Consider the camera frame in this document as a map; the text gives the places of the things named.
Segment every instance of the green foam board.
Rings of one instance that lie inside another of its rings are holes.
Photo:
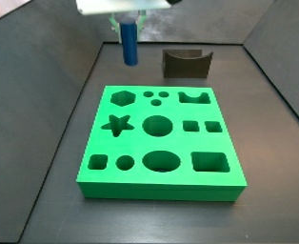
[[[107,86],[76,181],[85,197],[235,201],[247,181],[212,88]]]

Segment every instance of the gray floor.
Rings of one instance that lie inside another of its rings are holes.
[[[207,80],[166,80],[163,49],[214,51]],[[71,118],[23,243],[299,242],[299,121],[238,46],[105,45]],[[212,87],[250,187],[231,203],[84,199],[75,179],[105,85]]]

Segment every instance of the rectangular hole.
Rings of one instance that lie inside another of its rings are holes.
[[[192,152],[192,163],[196,172],[231,171],[227,156],[222,152]]]
[[[206,121],[204,126],[208,132],[223,132],[222,125],[218,121]]]
[[[89,170],[104,170],[107,168],[108,155],[93,154],[91,157],[88,168]]]
[[[187,132],[199,132],[200,131],[199,122],[186,120],[186,121],[183,121],[183,128]]]

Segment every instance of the blue cylinder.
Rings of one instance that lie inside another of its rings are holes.
[[[138,26],[136,20],[125,17],[121,22],[121,38],[123,38],[123,60],[128,66],[136,66],[138,58]]]

